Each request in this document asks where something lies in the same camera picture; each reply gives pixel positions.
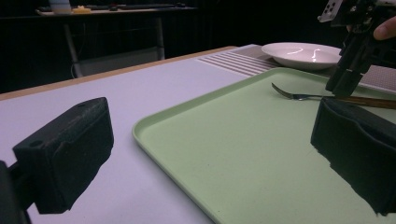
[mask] dark background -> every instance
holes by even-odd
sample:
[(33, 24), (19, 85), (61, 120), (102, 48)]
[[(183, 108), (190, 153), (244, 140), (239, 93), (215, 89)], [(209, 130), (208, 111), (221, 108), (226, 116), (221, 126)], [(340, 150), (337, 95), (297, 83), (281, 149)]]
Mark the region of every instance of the dark background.
[[(109, 4), (184, 3), (198, 13), (163, 18), (165, 58), (225, 46), (306, 42), (341, 48), (344, 27), (332, 28), (317, 20), (327, 4), (318, 1), (238, 0), (71, 0), (72, 6)], [(67, 80), (71, 57), (61, 22), (7, 22), (37, 17), (46, 0), (0, 0), (0, 93)], [(151, 20), (71, 22), (81, 60), (155, 45)]]

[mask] fork handle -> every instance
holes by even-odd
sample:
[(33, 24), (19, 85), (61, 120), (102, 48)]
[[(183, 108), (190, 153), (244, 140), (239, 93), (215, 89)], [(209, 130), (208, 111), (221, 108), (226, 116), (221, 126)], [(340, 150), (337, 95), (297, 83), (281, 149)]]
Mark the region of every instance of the fork handle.
[(339, 101), (351, 103), (353, 105), (363, 105), (370, 107), (379, 107), (379, 108), (387, 108), (387, 109), (396, 109), (396, 101), (393, 100), (383, 100), (383, 99), (375, 99), (375, 98), (366, 98), (366, 97), (358, 97), (358, 96), (348, 96), (348, 97), (332, 97)]

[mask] desk leg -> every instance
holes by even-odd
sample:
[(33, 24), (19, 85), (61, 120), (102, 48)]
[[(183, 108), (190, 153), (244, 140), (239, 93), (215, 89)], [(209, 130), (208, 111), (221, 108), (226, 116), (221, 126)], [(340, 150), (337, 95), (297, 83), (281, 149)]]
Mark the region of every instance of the desk leg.
[(164, 45), (163, 45), (163, 21), (161, 18), (156, 18), (155, 20), (155, 27), (157, 31), (157, 57), (158, 60), (165, 59), (165, 52), (164, 52)]
[(68, 24), (64, 25), (64, 35), (66, 36), (67, 46), (69, 47), (70, 55), (72, 56), (72, 62), (73, 62), (76, 77), (83, 77), (83, 75), (81, 73), (81, 68), (79, 67), (79, 63), (78, 63), (78, 56), (76, 54), (76, 48), (74, 46), (73, 38), (70, 33), (70, 28), (69, 28)]

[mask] white table surface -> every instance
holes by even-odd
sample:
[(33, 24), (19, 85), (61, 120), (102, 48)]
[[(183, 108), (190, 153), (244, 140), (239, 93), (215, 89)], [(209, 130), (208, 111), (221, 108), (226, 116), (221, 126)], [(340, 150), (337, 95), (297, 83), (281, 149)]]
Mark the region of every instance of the white table surface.
[(244, 78), (192, 58), (0, 101), (0, 160), (10, 166), (21, 140), (73, 105), (105, 96), (115, 138), (109, 160), (70, 211), (39, 215), (33, 204), (32, 222), (212, 223), (136, 144), (132, 128), (145, 116)]

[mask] desk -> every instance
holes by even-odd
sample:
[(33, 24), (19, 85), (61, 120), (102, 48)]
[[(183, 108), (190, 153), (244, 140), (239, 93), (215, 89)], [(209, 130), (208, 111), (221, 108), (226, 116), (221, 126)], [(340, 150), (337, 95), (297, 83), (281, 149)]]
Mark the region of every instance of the desk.
[[(134, 20), (138, 20), (139, 22), (135, 22), (137, 24), (140, 24), (140, 22), (144, 22), (144, 21), (150, 21), (152, 24), (150, 25), (150, 31), (153, 31), (152, 33), (150, 32), (150, 37), (148, 40), (145, 41), (136, 41), (138, 42), (143, 42), (144, 45), (149, 45), (146, 46), (147, 48), (151, 48), (151, 47), (156, 47), (156, 49), (152, 50), (152, 56), (150, 54), (150, 59), (153, 60), (160, 60), (164, 58), (164, 43), (166, 44), (166, 36), (165, 39), (163, 39), (163, 28), (162, 26), (166, 26), (166, 20), (172, 20), (173, 18), (178, 18), (178, 17), (188, 17), (188, 18), (193, 18), (194, 16), (198, 15), (199, 12), (198, 8), (196, 7), (175, 7), (175, 8), (160, 8), (160, 9), (141, 9), (141, 10), (128, 10), (128, 11), (120, 11), (120, 12), (107, 12), (107, 13), (92, 13), (92, 14), (81, 14), (81, 15), (55, 15), (55, 16), (40, 16), (38, 14), (34, 15), (34, 16), (26, 16), (26, 17), (6, 17), (6, 18), (0, 18), (0, 26), (5, 28), (5, 30), (13, 30), (16, 31), (11, 32), (12, 34), (18, 34), (19, 30), (23, 30), (23, 31), (33, 31), (33, 34), (38, 35), (38, 36), (46, 36), (47, 38), (49, 38), (49, 41), (47, 41), (47, 43), (53, 43), (53, 44), (59, 44), (60, 49), (58, 52), (63, 52), (64, 50), (64, 54), (62, 54), (62, 57), (60, 59), (57, 60), (57, 62), (61, 62), (63, 64), (65, 64), (64, 69), (63, 70), (58, 70), (58, 73), (54, 75), (51, 75), (52, 78), (54, 77), (60, 77), (61, 79), (65, 80), (66, 78), (69, 78), (68, 74), (70, 73), (70, 61), (73, 62), (78, 62), (82, 59), (82, 57), (77, 57), (78, 56), (78, 52), (81, 50), (81, 48), (79, 48), (78, 46), (76, 46), (76, 49), (74, 48), (74, 43), (76, 44), (77, 42), (71, 41), (70, 38), (70, 34), (69, 34), (69, 29), (68, 26), (70, 26), (70, 28), (73, 27), (80, 27), (81, 24), (87, 23), (96, 23), (96, 24), (107, 24), (109, 22), (112, 21), (131, 21), (134, 22)], [(64, 28), (61, 31), (56, 31), (56, 32), (61, 32), (58, 34), (54, 34), (54, 29), (57, 30), (59, 28)], [(51, 39), (50, 37), (52, 35), (55, 35), (56, 38)], [(10, 46), (15, 45), (17, 48), (18, 44), (23, 44), (25, 43), (27, 46), (32, 45), (32, 49), (31, 51), (34, 53), (35, 59), (33, 61), (36, 60), (40, 60), (40, 57), (43, 57), (42, 54), (40, 52), (43, 52), (42, 48), (40, 47), (39, 43), (41, 42), (41, 39), (39, 41), (34, 41), (33, 38), (29, 38), (26, 40), (26, 42), (23, 42), (23, 37), (17, 38), (17, 39), (11, 39), (10, 37), (7, 37), (7, 35), (4, 35), (4, 38), (2, 38), (2, 40), (4, 41), (13, 41), (11, 42)], [(109, 44), (105, 44), (105, 47), (109, 48), (111, 47), (111, 43)], [(132, 52), (134, 49), (136, 49), (136, 47), (138, 49), (141, 48), (141, 46), (139, 46), (138, 44), (125, 44), (123, 46), (127, 46), (128, 48), (130, 48), (132, 46), (132, 49), (129, 52)], [(108, 54), (112, 54), (110, 56), (113, 56), (113, 53), (123, 53), (125, 51), (125, 49), (119, 48), (117, 50), (103, 50), (103, 52), (105, 53), (105, 55), (100, 55), (100, 56), (106, 56)], [(97, 55), (91, 55), (90, 57), (88, 57), (88, 59), (91, 58), (95, 58), (95, 56)], [(7, 58), (8, 62), (8, 66), (6, 66), (6, 68), (9, 70), (12, 70), (11, 65), (10, 64), (14, 64), (14, 62), (16, 62), (17, 60), (12, 60), (12, 58), (19, 58), (17, 54), (14, 54), (13, 51), (10, 51), (10, 57)], [(52, 67), (52, 65), (43, 65), (42, 67), (39, 68), (39, 70), (50, 70)], [(84, 70), (82, 69), (82, 72), (80, 73), (78, 71), (78, 75), (80, 76), (81, 74), (85, 74), (87, 75), (87, 73), (84, 73)]]
[(137, 146), (132, 128), (147, 115), (278, 66), (238, 71), (209, 60), (225, 54), (259, 62), (267, 57), (259, 49), (210, 50), (0, 95), (0, 160), (7, 165), (15, 162), (12, 147), (72, 105), (101, 96), (109, 103), (115, 136), (109, 160), (70, 211), (40, 216), (32, 206), (33, 223), (212, 223)]
[[(109, 10), (92, 10), (90, 13), (85, 14), (70, 14), (70, 15), (55, 15), (53, 12), (41, 12), (39, 10), (36, 13), (42, 17), (57, 19), (58, 17), (66, 17), (70, 21), (73, 20), (81, 20), (84, 22), (85, 20), (92, 20), (90, 16), (100, 19), (102, 18), (111, 18), (111, 17), (118, 17), (122, 14), (126, 15), (141, 15), (142, 13), (154, 13), (152, 14), (152, 19), (154, 19), (154, 28), (156, 31), (156, 51), (157, 51), (157, 60), (163, 60), (165, 58), (164, 53), (164, 43), (163, 43), (163, 21), (162, 17), (159, 16), (161, 13), (178, 13), (180, 11), (193, 11), (196, 8), (194, 7), (166, 7), (166, 8), (147, 8), (147, 9), (134, 9), (134, 10), (122, 10), (119, 9), (117, 11), (109, 11)], [(67, 41), (67, 47), (70, 51), (70, 56), (74, 65), (75, 75), (76, 77), (83, 77), (84, 74), (80, 68), (80, 62), (77, 54), (77, 50), (75, 48), (73, 37), (70, 33), (69, 24), (64, 24), (64, 34)]]

